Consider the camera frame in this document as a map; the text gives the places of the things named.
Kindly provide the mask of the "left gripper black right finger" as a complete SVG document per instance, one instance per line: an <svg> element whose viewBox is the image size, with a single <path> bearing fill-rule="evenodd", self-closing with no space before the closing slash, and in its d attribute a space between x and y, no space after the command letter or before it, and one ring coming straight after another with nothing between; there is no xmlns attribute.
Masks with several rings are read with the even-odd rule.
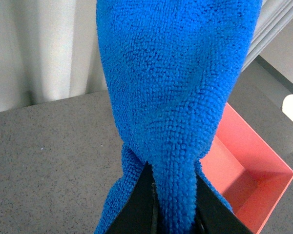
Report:
<svg viewBox="0 0 293 234"><path fill-rule="evenodd" d="M220 201L198 175L196 192L196 234L250 234L251 231Z"/></svg>

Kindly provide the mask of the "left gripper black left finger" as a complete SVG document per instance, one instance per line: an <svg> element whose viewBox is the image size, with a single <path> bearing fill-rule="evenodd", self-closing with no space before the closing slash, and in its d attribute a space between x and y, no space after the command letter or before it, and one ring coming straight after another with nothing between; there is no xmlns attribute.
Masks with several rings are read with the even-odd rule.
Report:
<svg viewBox="0 0 293 234"><path fill-rule="evenodd" d="M157 234L159 204L152 166L146 164L124 207L108 234Z"/></svg>

